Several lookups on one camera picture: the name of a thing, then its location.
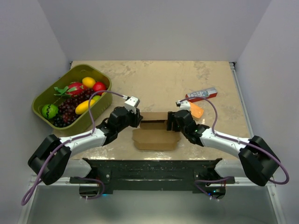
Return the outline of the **orange sponge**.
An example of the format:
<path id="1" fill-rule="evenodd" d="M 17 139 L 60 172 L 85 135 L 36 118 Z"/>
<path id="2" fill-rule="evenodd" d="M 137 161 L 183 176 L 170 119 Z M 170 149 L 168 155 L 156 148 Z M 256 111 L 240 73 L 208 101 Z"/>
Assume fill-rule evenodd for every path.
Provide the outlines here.
<path id="1" fill-rule="evenodd" d="M 202 117 L 204 110 L 196 104 L 190 102 L 190 112 L 194 119 L 199 120 Z"/>

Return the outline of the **brown cardboard paper box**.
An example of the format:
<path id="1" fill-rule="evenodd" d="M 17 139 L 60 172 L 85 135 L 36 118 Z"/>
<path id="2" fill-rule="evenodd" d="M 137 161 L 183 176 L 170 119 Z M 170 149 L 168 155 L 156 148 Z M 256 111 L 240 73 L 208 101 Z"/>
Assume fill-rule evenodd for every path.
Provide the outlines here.
<path id="1" fill-rule="evenodd" d="M 133 130 L 132 140 L 139 150 L 172 151 L 181 140 L 179 132 L 167 129 L 167 112 L 142 112 L 139 128 Z"/>

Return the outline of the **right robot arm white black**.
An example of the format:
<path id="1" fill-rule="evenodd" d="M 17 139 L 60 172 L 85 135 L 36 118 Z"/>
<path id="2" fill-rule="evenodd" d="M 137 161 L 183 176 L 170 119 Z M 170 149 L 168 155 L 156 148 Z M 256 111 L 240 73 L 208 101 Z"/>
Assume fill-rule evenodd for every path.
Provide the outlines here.
<path id="1" fill-rule="evenodd" d="M 196 124 L 188 110 L 168 112 L 167 130 L 181 132 L 192 144 L 211 147 L 240 159 L 245 176 L 258 186 L 265 186 L 278 169 L 279 158 L 259 136 L 251 139 L 218 133 Z"/>

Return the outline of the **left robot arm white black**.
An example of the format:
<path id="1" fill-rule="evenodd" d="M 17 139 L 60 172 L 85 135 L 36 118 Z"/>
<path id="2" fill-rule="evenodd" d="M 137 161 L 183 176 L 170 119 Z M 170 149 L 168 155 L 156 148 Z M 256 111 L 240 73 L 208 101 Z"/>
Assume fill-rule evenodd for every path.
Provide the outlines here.
<path id="1" fill-rule="evenodd" d="M 143 116 L 125 107 L 116 107 L 94 130 L 69 137 L 47 136 L 28 160 L 29 167 L 37 174 L 37 180 L 46 185 L 55 183 L 70 169 L 70 158 L 94 147 L 110 144 L 127 127 L 138 127 Z"/>

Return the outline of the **red silver toothpaste box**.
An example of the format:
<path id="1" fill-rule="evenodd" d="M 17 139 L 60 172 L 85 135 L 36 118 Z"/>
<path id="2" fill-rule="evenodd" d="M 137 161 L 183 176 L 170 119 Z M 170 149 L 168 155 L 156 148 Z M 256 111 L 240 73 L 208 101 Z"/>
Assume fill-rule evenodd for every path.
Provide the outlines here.
<path id="1" fill-rule="evenodd" d="M 198 101 L 202 101 L 202 98 L 214 98 L 218 94 L 216 88 L 211 87 L 199 91 L 193 91 L 191 93 L 187 93 L 185 95 L 186 98 L 190 98 L 188 101 L 194 103 Z"/>

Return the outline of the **small green lime toy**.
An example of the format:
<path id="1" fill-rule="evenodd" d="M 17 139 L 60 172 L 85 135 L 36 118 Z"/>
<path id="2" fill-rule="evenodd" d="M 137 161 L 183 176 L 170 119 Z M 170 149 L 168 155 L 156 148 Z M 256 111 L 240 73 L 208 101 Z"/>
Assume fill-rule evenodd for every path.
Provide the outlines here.
<path id="1" fill-rule="evenodd" d="M 91 101 L 97 102 L 100 98 L 101 98 L 101 96 L 96 95 L 96 96 L 92 97 Z"/>

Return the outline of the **red apple toy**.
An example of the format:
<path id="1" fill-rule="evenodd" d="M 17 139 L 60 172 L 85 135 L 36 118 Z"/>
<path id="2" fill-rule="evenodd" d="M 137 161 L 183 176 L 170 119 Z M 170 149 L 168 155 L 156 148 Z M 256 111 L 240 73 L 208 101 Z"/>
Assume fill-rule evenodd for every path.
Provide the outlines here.
<path id="1" fill-rule="evenodd" d="M 106 87 L 106 85 L 103 82 L 96 82 L 93 85 L 93 90 L 95 92 L 97 92 L 97 91 L 105 91 L 105 90 L 107 90 L 107 87 Z"/>

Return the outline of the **yellow mango toy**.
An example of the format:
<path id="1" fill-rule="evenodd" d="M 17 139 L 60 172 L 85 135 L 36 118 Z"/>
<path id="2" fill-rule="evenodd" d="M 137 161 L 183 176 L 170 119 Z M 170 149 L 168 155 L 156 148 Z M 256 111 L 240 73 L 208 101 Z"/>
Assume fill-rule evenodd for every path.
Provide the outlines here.
<path id="1" fill-rule="evenodd" d="M 77 115 L 81 115 L 81 114 L 83 114 L 84 112 L 86 112 L 86 111 L 88 110 L 88 105 L 89 105 L 89 100 L 86 100 L 86 101 L 80 103 L 80 104 L 76 107 L 76 109 L 75 109 L 75 113 L 76 113 Z"/>

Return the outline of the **yellow lemon toy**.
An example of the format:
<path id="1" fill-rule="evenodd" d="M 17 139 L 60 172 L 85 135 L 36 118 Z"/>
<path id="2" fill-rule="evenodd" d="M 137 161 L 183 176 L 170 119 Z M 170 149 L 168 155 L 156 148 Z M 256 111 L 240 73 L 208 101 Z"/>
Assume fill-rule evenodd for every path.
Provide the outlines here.
<path id="1" fill-rule="evenodd" d="M 82 79 L 82 84 L 87 88 L 93 88 L 96 81 L 92 77 L 85 77 Z"/>

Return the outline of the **purple grape bunch toy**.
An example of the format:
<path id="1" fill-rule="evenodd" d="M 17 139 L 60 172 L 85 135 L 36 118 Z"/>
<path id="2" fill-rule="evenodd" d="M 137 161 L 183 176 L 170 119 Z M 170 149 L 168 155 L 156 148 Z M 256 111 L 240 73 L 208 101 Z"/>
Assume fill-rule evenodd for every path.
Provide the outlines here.
<path id="1" fill-rule="evenodd" d="M 94 93 L 93 89 L 86 89 L 82 93 L 78 94 L 73 98 L 69 98 L 61 103 L 58 107 L 58 114 L 56 116 L 60 116 L 63 118 L 64 122 L 67 126 L 74 123 L 81 115 L 77 115 L 75 113 L 76 107 L 90 99 L 90 96 Z"/>

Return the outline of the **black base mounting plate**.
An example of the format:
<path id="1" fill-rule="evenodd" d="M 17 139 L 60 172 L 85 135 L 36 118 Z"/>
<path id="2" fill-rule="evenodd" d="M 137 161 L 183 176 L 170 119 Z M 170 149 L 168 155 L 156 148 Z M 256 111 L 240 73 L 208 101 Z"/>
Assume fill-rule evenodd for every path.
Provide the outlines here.
<path id="1" fill-rule="evenodd" d="M 92 168 L 86 180 L 70 178 L 80 184 L 81 196 L 94 196 L 97 190 L 112 194 L 117 190 L 191 191 L 206 190 L 220 199 L 226 184 L 235 179 L 220 177 L 216 160 L 85 160 Z"/>

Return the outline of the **pink dragon fruit toy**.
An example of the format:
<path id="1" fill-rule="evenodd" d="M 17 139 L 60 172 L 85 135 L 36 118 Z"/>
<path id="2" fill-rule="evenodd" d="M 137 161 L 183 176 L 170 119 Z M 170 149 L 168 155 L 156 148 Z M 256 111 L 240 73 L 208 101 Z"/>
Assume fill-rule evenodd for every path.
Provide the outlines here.
<path id="1" fill-rule="evenodd" d="M 55 87 L 55 96 L 72 98 L 86 90 L 87 87 L 80 82 L 72 82 L 64 88 Z"/>

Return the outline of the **dark blue grape bunch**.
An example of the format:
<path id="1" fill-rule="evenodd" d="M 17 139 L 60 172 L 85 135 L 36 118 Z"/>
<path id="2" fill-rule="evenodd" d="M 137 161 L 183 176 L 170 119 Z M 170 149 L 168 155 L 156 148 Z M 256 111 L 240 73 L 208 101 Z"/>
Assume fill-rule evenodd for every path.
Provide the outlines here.
<path id="1" fill-rule="evenodd" d="M 64 122 L 63 118 L 60 116 L 55 116 L 53 118 L 53 125 L 58 128 L 66 127 L 67 124 Z"/>

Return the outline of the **green striped melon toy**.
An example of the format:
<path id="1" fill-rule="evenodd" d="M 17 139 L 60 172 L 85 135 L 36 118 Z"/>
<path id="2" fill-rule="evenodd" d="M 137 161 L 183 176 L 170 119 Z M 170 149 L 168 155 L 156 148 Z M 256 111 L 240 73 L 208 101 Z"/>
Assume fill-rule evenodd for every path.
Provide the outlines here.
<path id="1" fill-rule="evenodd" d="M 54 104 L 44 105 L 42 108 L 42 116 L 46 119 L 52 119 L 58 114 L 58 107 Z"/>

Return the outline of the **olive green plastic bin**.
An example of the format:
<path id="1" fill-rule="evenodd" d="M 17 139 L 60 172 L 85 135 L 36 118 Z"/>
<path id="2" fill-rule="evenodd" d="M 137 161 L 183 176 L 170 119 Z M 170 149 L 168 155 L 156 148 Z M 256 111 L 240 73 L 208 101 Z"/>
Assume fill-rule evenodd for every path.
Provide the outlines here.
<path id="1" fill-rule="evenodd" d="M 77 65 L 42 92 L 33 101 L 32 110 L 55 130 L 77 134 L 92 124 L 89 97 L 111 87 L 112 81 L 104 73 L 86 64 Z"/>

